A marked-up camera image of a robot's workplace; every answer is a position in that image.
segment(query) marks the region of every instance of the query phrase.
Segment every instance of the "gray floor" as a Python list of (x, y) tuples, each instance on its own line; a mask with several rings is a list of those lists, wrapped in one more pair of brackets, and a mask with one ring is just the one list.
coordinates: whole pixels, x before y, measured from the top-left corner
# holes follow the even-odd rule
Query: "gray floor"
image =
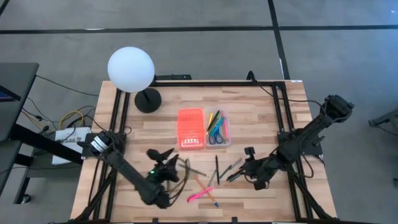
[[(276, 0), (280, 26), (385, 25), (398, 23), (398, 3), (378, 0)], [(269, 26), (261, 0), (10, 0), (0, 29), (92, 29), (173, 26)], [(353, 115), (324, 131), (326, 171), (338, 216), (396, 223), (398, 176), (395, 136), (371, 129), (368, 119), (397, 108), (398, 30), (283, 31), (291, 79), (303, 80), (309, 99), (339, 94), (356, 104)], [(158, 75), (189, 73), (195, 79), (281, 79), (272, 31), (145, 34), (0, 35), (1, 62), (38, 62), (39, 75), (98, 93), (106, 63), (127, 45), (147, 51)], [(96, 104), (96, 98), (36, 80), (30, 97), (48, 117)], [(318, 114), (316, 105), (310, 105)], [(25, 108), (35, 111), (30, 102)], [(37, 130), (21, 117), (19, 123)], [(29, 153), (25, 147), (22, 152)], [(1, 223), (68, 220), (79, 171), (73, 179), (36, 179), (34, 199), (13, 205), (23, 170), (12, 171), (0, 197)]]

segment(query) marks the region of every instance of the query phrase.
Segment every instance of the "wooden tabletop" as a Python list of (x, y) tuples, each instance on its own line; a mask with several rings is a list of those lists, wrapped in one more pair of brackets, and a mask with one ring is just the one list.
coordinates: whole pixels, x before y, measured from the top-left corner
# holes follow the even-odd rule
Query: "wooden tabletop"
[[(286, 81), (289, 99), (306, 100), (302, 82)], [(135, 94), (129, 102), (126, 125), (132, 128), (127, 136), (124, 158), (141, 174), (146, 175), (153, 168), (154, 161), (146, 156), (149, 148), (164, 152), (175, 148), (181, 158), (189, 158), (191, 167), (207, 174), (199, 175), (199, 179), (207, 184), (215, 169), (215, 155), (218, 156), (220, 172), (239, 158), (245, 158), (244, 148), (253, 146), (256, 158), (267, 156), (278, 146), (278, 124), (275, 115), (273, 97), (262, 91), (258, 86), (216, 86), (216, 87), (157, 87), (162, 95), (162, 106), (151, 114), (143, 114), (134, 106)], [(116, 88), (111, 82), (103, 82), (95, 120), (103, 128), (109, 127)], [(123, 99), (119, 108), (120, 119)], [(186, 151), (177, 147), (177, 112), (182, 108), (209, 108), (221, 106), (229, 114), (230, 135), (232, 145), (225, 149), (199, 149)], [(283, 101), (280, 101), (282, 116), (287, 127)], [(290, 102), (295, 128), (304, 127), (312, 120), (308, 103)], [(101, 130), (93, 126), (94, 132)], [(309, 191), (331, 216), (335, 216), (335, 208), (328, 185), (325, 168), (313, 157), (308, 157), (315, 175), (307, 179)], [(76, 192), (71, 218), (77, 217), (87, 206), (88, 195), (95, 171), (96, 159), (84, 161)], [(303, 161), (304, 171), (310, 173), (308, 165)], [(101, 166), (98, 168), (94, 193), (98, 186)], [(183, 177), (184, 170), (177, 167), (178, 174)], [(239, 221), (293, 221), (294, 212), (290, 197), (287, 174), (278, 171), (271, 179), (269, 189), (254, 190), (253, 185), (239, 177), (228, 183), (224, 177), (220, 185), (215, 184), (212, 196), (219, 203), (216, 208), (207, 196), (187, 203), (187, 198), (201, 190), (191, 174), (185, 190), (177, 202), (168, 209), (159, 209), (155, 205), (145, 205), (134, 186), (122, 175), (118, 175), (116, 184), (112, 222), (151, 222), (159, 218), (160, 222), (230, 222), (231, 217)], [(297, 189), (301, 203), (301, 213), (305, 217), (302, 196)], [(103, 197), (100, 217), (104, 217), (108, 193)]]

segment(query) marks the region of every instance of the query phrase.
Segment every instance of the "orange plastic box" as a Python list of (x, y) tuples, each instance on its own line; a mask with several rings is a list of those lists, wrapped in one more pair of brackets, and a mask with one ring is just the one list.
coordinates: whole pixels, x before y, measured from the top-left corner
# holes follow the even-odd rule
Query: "orange plastic box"
[(205, 115), (203, 109), (181, 109), (177, 117), (177, 141), (181, 149), (205, 147)]

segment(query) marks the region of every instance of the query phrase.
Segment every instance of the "white globe lamp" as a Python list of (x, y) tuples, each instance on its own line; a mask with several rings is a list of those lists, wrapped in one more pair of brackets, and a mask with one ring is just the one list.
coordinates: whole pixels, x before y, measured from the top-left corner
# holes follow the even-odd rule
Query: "white globe lamp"
[(160, 93), (148, 88), (155, 76), (150, 56), (137, 47), (123, 47), (112, 54), (108, 62), (108, 75), (122, 91), (137, 93), (136, 107), (143, 113), (151, 113), (162, 104)]

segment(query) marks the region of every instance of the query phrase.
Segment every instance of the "pink highlighter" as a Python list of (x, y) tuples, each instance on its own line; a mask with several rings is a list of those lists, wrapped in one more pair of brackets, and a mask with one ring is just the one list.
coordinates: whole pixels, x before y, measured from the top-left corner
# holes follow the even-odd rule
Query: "pink highlighter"
[(192, 201), (194, 201), (196, 198), (202, 197), (205, 193), (207, 193), (207, 192), (209, 192), (209, 191), (211, 191), (211, 190), (213, 190), (213, 189), (214, 189), (214, 187), (211, 186), (211, 187), (207, 188), (206, 190), (200, 192), (199, 194), (192, 195), (191, 197), (189, 197), (189, 198), (187, 199), (187, 202), (192, 202)]

